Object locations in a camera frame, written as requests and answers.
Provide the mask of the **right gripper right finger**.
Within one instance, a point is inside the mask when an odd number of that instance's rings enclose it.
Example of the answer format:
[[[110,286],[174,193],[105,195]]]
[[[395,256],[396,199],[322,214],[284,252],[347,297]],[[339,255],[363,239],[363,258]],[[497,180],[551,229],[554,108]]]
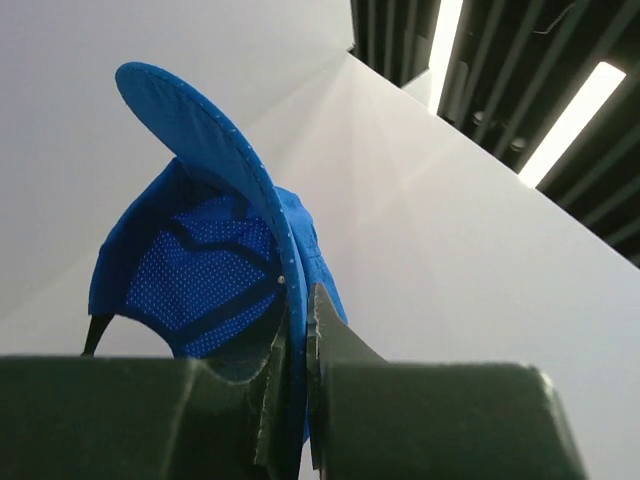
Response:
[[[307,316],[312,463],[324,479],[584,479],[549,377],[523,363],[382,358],[314,285]]]

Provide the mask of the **blue baseball cap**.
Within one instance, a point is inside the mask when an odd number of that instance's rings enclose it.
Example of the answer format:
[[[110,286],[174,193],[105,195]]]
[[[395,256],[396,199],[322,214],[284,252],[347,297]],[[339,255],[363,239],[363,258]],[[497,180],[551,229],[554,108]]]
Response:
[[[101,246],[89,314],[138,321],[175,356],[203,358],[282,303],[293,347],[289,435],[306,441],[308,295],[321,284],[340,303],[311,214],[273,183],[239,128],[187,82],[141,62],[121,65],[115,81],[173,157]]]

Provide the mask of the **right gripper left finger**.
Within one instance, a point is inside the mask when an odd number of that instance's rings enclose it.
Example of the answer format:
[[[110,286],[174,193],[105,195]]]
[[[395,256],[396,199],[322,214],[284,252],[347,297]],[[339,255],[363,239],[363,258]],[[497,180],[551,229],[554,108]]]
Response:
[[[285,326],[212,358],[6,356],[5,479],[284,479]]]

